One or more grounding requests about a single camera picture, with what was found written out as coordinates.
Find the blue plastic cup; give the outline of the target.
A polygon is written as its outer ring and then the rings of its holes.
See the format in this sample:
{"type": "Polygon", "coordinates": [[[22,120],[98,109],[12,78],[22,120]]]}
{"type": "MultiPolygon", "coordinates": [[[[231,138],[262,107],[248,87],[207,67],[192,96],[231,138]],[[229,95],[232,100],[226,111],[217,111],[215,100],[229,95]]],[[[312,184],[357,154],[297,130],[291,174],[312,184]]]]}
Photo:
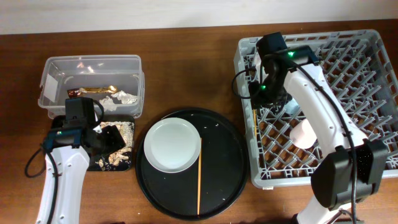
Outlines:
{"type": "Polygon", "coordinates": [[[295,114],[300,109],[300,107],[294,99],[291,99],[288,103],[284,105],[284,109],[287,114],[295,114]]]}

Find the food scraps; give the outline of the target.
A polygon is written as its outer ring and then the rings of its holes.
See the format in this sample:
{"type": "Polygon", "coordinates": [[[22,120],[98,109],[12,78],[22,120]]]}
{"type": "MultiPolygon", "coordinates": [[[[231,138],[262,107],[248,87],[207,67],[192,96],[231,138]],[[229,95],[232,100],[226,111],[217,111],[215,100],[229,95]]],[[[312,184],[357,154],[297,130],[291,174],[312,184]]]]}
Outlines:
{"type": "Polygon", "coordinates": [[[107,121],[100,124],[103,134],[113,137],[107,151],[95,162],[100,171],[125,171],[132,164],[134,128],[132,121],[107,121]]]}

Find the white tissue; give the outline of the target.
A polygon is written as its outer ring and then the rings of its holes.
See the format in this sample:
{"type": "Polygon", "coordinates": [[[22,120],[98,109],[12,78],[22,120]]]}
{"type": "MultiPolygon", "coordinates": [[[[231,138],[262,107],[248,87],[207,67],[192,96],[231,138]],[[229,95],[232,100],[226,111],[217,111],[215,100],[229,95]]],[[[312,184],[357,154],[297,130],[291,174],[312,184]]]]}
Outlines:
{"type": "Polygon", "coordinates": [[[117,106],[114,100],[117,100],[118,104],[127,105],[135,103],[138,100],[138,96],[119,91],[99,100],[99,103],[104,107],[105,111],[116,111],[117,106]]]}

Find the pink plastic cup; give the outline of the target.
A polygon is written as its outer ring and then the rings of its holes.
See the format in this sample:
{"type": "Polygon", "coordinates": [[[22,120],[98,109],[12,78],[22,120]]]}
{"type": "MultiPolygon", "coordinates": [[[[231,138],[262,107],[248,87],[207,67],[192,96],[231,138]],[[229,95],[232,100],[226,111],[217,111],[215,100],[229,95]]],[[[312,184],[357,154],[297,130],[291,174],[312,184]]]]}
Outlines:
{"type": "Polygon", "coordinates": [[[308,119],[304,119],[296,125],[291,130],[289,138],[294,146],[301,149],[311,148],[317,140],[317,136],[308,119]]]}

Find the brown gold snack wrapper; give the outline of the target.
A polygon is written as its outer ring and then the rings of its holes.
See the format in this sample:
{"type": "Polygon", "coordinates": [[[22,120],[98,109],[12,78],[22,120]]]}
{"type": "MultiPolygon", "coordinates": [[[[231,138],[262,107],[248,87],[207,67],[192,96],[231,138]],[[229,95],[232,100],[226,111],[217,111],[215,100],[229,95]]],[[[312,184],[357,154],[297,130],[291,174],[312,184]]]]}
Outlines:
{"type": "Polygon", "coordinates": [[[76,98],[89,93],[116,93],[118,88],[110,85],[108,87],[81,87],[67,90],[67,95],[70,98],[76,98]]]}

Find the pale green plate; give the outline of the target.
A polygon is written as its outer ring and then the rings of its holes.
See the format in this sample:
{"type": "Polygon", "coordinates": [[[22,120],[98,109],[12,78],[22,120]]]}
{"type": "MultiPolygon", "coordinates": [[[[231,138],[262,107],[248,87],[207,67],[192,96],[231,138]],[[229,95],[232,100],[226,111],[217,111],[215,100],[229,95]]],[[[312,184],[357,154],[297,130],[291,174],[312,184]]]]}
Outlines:
{"type": "Polygon", "coordinates": [[[182,118],[156,122],[144,138],[144,154],[158,171],[174,174],[187,170],[199,158],[201,137],[194,125],[182,118]]]}

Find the wooden chopstick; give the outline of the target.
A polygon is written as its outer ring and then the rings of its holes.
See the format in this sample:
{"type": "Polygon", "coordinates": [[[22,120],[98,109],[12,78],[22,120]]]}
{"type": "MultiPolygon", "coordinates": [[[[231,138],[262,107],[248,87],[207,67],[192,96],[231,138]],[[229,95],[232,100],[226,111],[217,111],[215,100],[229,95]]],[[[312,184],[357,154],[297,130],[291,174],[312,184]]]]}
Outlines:
{"type": "Polygon", "coordinates": [[[200,154],[198,156],[198,183],[197,183],[197,215],[200,215],[200,200],[201,200],[201,157],[202,157],[202,139],[200,139],[200,154]]]}
{"type": "Polygon", "coordinates": [[[253,123],[254,123],[254,138],[257,139],[257,114],[256,110],[253,110],[253,123]]]}

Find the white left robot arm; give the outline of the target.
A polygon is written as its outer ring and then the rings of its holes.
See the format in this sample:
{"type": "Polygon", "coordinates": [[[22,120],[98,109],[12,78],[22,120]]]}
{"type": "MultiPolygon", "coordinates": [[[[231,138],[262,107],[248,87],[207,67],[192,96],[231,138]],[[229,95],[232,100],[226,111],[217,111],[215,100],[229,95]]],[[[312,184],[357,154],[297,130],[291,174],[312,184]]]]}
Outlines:
{"type": "Polygon", "coordinates": [[[37,153],[45,157],[45,183],[36,223],[78,223],[85,175],[117,171],[115,155],[131,144],[120,125],[52,128],[37,153]]]}

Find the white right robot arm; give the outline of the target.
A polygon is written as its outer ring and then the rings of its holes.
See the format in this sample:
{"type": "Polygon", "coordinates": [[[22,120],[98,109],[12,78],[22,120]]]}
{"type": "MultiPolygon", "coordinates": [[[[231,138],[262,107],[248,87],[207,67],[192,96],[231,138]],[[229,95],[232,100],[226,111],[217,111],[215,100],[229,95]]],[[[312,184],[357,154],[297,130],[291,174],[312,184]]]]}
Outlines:
{"type": "Polygon", "coordinates": [[[379,190],[388,147],[369,140],[348,117],[309,46],[288,48],[275,32],[259,39],[256,49],[259,79],[249,86],[254,105],[281,108],[285,91],[303,111],[323,154],[311,175],[313,197],[291,222],[333,223],[347,214],[356,223],[356,204],[379,190]]]}

